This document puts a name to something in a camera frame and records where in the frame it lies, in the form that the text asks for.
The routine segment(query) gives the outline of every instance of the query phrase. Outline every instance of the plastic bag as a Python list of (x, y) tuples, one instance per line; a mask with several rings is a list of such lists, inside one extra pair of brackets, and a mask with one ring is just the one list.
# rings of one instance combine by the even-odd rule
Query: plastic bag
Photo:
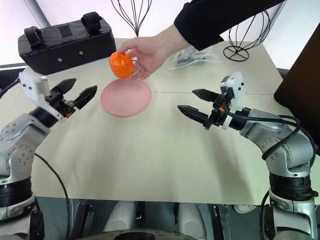
[(201, 65), (204, 62), (210, 63), (222, 63), (220, 58), (213, 54), (213, 47), (207, 47), (201, 51), (198, 51), (193, 46), (187, 47), (174, 55), (170, 70), (180, 69), (191, 64)]

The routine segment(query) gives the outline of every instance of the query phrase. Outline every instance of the bag handle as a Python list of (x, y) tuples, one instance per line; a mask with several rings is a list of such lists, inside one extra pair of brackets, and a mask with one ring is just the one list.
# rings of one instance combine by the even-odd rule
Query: bag handle
[(101, 28), (101, 24), (99, 22), (101, 19), (102, 17), (99, 16), (98, 13), (92, 11), (83, 15), (81, 22), (89, 33), (93, 33), (99, 31)]
[(24, 34), (32, 49), (44, 47), (41, 37), (41, 31), (36, 26), (31, 26), (24, 29)]

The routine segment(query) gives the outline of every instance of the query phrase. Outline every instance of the orange fruit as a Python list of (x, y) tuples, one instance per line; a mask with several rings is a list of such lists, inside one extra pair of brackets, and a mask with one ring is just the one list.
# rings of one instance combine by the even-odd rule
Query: orange fruit
[(112, 72), (120, 79), (127, 79), (134, 74), (134, 62), (127, 53), (114, 52), (109, 58)]

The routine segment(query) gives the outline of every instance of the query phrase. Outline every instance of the table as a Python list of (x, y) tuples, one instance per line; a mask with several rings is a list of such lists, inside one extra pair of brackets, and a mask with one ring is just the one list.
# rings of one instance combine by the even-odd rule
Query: table
[[(123, 40), (116, 40), (118, 47)], [(243, 106), (291, 115), (273, 98), (282, 79), (262, 44), (250, 50), (245, 62), (226, 59), (227, 45), (221, 42), (213, 48), (223, 63), (168, 70), (170, 57), (147, 80), (152, 90), (149, 106), (131, 117), (110, 115), (100, 104), (104, 86), (116, 79), (108, 58), (49, 75), (50, 87), (77, 78), (65, 95), (68, 100), (84, 88), (98, 86), (96, 97), (63, 124), (57, 123), (37, 150), (60, 174), (69, 197), (259, 205), (269, 187), (269, 172), (258, 147), (233, 129), (212, 126), (206, 131), (177, 109), (177, 105), (190, 105), (210, 113), (212, 105), (191, 91), (220, 92), (224, 76), (242, 71)], [(0, 126), (33, 108), (16, 86), (0, 101)], [(317, 157), (311, 180), (318, 191), (319, 169)], [(56, 177), (37, 157), (32, 189), (37, 196), (64, 197)]]

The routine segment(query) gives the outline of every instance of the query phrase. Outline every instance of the pink plate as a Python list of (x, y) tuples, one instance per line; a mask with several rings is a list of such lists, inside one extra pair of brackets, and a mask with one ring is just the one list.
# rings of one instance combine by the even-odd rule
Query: pink plate
[(151, 89), (143, 80), (117, 79), (105, 86), (100, 99), (107, 113), (126, 117), (147, 107)]

